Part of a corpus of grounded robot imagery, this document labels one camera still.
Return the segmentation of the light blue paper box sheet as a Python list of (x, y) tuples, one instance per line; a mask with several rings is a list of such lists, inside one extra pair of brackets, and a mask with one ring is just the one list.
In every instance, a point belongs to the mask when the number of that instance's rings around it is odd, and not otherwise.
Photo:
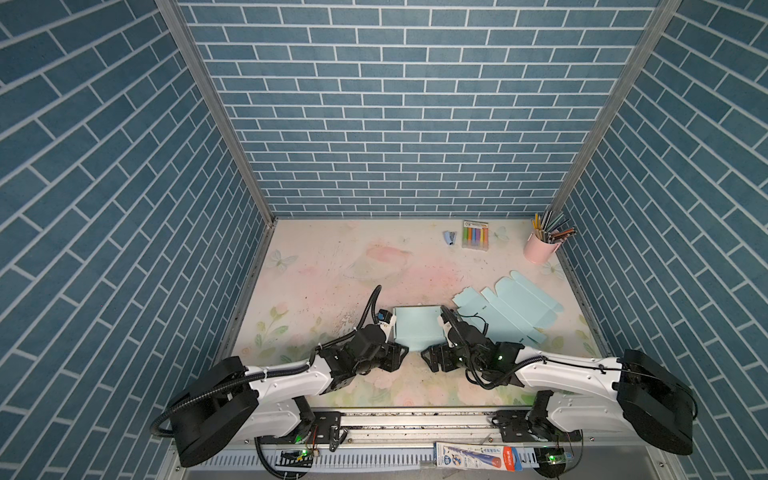
[(445, 342), (440, 306), (395, 307), (394, 341), (411, 352)]

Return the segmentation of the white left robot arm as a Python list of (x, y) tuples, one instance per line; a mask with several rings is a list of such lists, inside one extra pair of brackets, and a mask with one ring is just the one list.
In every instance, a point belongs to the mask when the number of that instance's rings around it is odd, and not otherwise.
[(174, 440), (185, 468), (247, 436), (301, 440), (315, 421), (308, 398), (345, 388), (374, 369), (394, 372), (408, 353), (391, 339), (389, 326), (378, 324), (320, 344), (300, 362), (248, 367), (228, 357), (170, 400), (150, 432)]

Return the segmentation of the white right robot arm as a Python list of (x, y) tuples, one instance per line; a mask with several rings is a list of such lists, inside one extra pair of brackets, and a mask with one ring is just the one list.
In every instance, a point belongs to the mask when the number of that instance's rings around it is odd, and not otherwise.
[(580, 441), (604, 431), (632, 434), (676, 455), (693, 452), (698, 406), (692, 390), (641, 351), (573, 357), (495, 342), (459, 322), (421, 357), (433, 372), (463, 370), (471, 384), (486, 391), (506, 386), (534, 391), (525, 416), (528, 437)]

